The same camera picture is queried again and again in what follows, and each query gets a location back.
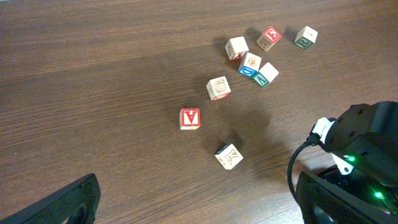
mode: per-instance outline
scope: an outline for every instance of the wooden surface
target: wooden surface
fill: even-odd
[[[0,2],[0,218],[95,173],[97,223],[302,223],[286,168],[321,117],[398,101],[397,1]],[[269,26],[283,35],[256,45]],[[292,41],[319,32],[308,50]],[[261,88],[229,38],[279,76]],[[209,79],[232,94],[210,101]],[[202,127],[181,131],[181,108]],[[214,153],[233,142],[243,161]],[[332,164],[320,148],[295,166]]]

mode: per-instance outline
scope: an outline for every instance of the wood grain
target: wood grain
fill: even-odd
[[[321,117],[398,101],[398,3],[365,0],[0,2],[0,218],[94,172],[96,223],[302,223],[287,163]],[[256,40],[283,37],[264,52]],[[296,47],[304,26],[318,31]],[[267,87],[224,51],[243,35]],[[208,80],[232,94],[210,101]],[[202,126],[181,131],[181,108]],[[233,142],[243,161],[214,153]],[[332,164],[320,148],[295,166]]]

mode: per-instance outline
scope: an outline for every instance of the wooden cube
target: wooden cube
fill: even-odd
[[[211,100],[219,100],[231,93],[231,89],[229,88],[225,77],[219,77],[210,80],[207,83],[206,88]]]
[[[236,37],[226,43],[225,50],[230,60],[239,60],[249,51],[249,47],[244,37]]]
[[[239,66],[239,73],[245,76],[254,77],[260,68],[261,58],[257,55],[247,53]]]
[[[278,70],[276,70],[274,66],[271,65],[271,63],[267,62],[253,77],[253,79],[261,87],[264,87],[270,84],[278,74]]]
[[[221,165],[228,170],[232,169],[243,159],[243,156],[233,144],[224,146],[222,149],[216,152],[215,156]]]
[[[180,129],[194,130],[200,127],[200,111],[198,108],[184,108],[180,111]]]
[[[275,27],[270,26],[262,33],[260,38],[258,38],[257,44],[267,52],[281,37],[282,35],[275,29]]]
[[[318,32],[311,27],[304,27],[296,36],[294,44],[302,49],[308,49],[317,39]]]

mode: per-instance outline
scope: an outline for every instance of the green led indicator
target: green led indicator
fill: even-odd
[[[378,198],[378,199],[384,199],[384,196],[383,196],[383,194],[382,194],[381,192],[375,192],[375,193],[374,193],[374,196],[375,196],[376,198]]]

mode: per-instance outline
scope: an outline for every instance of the block with green letter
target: block with green letter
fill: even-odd
[[[253,77],[253,79],[261,86],[267,86],[270,84],[276,76],[278,76],[279,72],[271,65],[271,63],[267,62],[257,74]]]
[[[306,26],[300,32],[298,32],[294,44],[306,50],[315,43],[317,36],[317,31],[315,31],[311,27]]]

